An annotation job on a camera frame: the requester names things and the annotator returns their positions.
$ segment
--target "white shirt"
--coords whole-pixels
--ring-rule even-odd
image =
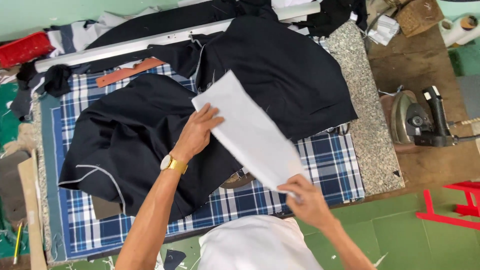
[[[293,218],[258,215],[200,237],[198,270],[322,270]]]

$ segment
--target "wooden table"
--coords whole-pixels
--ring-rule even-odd
[[[421,91],[428,86],[437,86],[444,99],[448,121],[468,119],[438,27],[409,38],[397,35],[388,46],[372,43],[368,58],[375,83],[381,91],[393,93],[403,85],[405,90],[415,93],[419,103],[429,112]],[[470,125],[453,127],[451,132],[458,136],[473,134]],[[417,147],[397,153],[397,158],[405,188],[369,196],[365,201],[480,178],[480,154],[475,141],[453,147]]]

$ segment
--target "plaid cloth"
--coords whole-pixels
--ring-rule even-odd
[[[313,39],[327,49],[323,39]],[[168,64],[145,73],[165,74],[196,92],[194,80],[176,74]],[[98,88],[95,79],[105,73],[74,75],[72,92],[61,97],[60,108],[52,111],[56,147],[57,174],[73,137],[80,112],[100,97],[122,88],[136,76]],[[319,133],[296,143],[301,161],[313,183],[321,188],[329,205],[364,197],[363,184],[350,134]],[[97,220],[91,197],[82,192],[60,188],[60,212],[67,259],[84,258],[122,245],[134,217],[123,214]],[[218,188],[208,202],[192,215],[168,225],[167,236],[215,226],[249,215],[289,212],[285,195],[264,188],[257,180],[236,188]]]

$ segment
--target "gold watch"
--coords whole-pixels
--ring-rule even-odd
[[[188,168],[187,164],[183,163],[180,160],[174,159],[171,155],[166,155],[163,158],[162,163],[160,163],[160,169],[162,171],[166,169],[174,169],[179,171],[181,174],[185,174],[185,172],[187,171],[187,168]]]

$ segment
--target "pencil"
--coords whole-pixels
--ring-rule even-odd
[[[24,222],[20,222],[20,226],[18,226],[18,233],[17,233],[17,243],[15,244],[15,253],[13,254],[13,264],[17,264],[18,261],[18,249],[20,247],[20,236],[22,235],[22,226]]]

